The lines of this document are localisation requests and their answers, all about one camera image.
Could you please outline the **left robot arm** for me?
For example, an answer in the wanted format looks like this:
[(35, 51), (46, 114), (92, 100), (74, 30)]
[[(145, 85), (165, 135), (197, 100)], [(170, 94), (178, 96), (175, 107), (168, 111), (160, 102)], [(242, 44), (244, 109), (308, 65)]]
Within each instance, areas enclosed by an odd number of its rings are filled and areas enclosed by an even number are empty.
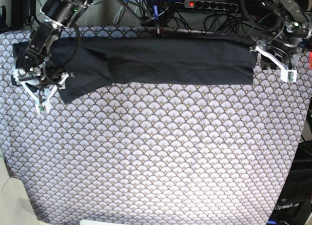
[(284, 82), (295, 82), (299, 53), (312, 49), (312, 0), (240, 0), (243, 15), (261, 36), (250, 47), (264, 67), (280, 70)]

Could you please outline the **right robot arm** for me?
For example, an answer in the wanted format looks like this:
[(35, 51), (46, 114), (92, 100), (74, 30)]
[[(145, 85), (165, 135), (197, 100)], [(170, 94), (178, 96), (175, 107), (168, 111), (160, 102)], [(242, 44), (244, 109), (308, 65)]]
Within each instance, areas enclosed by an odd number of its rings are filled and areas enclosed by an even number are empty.
[[(40, 12), (45, 16), (38, 28), (31, 34), (26, 49), (16, 57), (12, 77), (35, 101), (38, 114), (49, 113), (50, 99), (59, 89), (65, 89), (65, 82), (73, 73), (67, 73), (68, 66), (78, 53), (81, 38), (76, 21), (95, 0), (47, 0)], [(71, 57), (61, 65), (51, 61), (52, 48), (60, 39), (64, 28), (73, 27), (77, 45)]]

